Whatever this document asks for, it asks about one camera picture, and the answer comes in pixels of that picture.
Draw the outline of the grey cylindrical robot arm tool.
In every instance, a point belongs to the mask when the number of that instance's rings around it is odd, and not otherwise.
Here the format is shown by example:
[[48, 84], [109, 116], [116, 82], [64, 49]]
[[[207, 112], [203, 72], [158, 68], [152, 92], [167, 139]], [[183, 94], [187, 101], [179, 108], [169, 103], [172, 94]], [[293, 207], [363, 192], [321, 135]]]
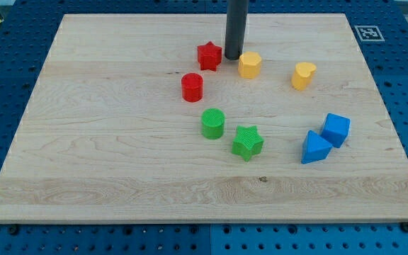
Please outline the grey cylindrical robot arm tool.
[[225, 30], [225, 57], [238, 60], [244, 46], [248, 0], [228, 0]]

